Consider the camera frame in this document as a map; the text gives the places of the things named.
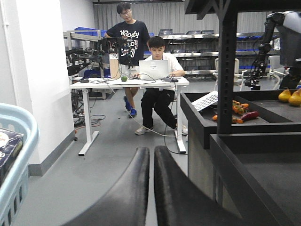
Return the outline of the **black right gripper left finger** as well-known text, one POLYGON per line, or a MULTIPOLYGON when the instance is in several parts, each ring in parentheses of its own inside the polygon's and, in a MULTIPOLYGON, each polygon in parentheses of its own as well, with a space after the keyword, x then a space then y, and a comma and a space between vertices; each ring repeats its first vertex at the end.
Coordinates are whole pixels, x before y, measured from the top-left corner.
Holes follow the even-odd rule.
POLYGON ((138 147, 116 183, 65 226, 144 226, 149 194, 150 151, 138 147))

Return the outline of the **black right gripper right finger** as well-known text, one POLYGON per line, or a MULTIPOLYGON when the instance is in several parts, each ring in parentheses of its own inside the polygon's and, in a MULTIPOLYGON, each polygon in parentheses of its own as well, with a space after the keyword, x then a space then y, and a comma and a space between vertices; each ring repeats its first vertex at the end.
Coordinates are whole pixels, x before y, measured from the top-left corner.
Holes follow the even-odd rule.
POLYGON ((154 194, 160 226, 243 226, 184 174, 167 147, 154 151, 154 194))

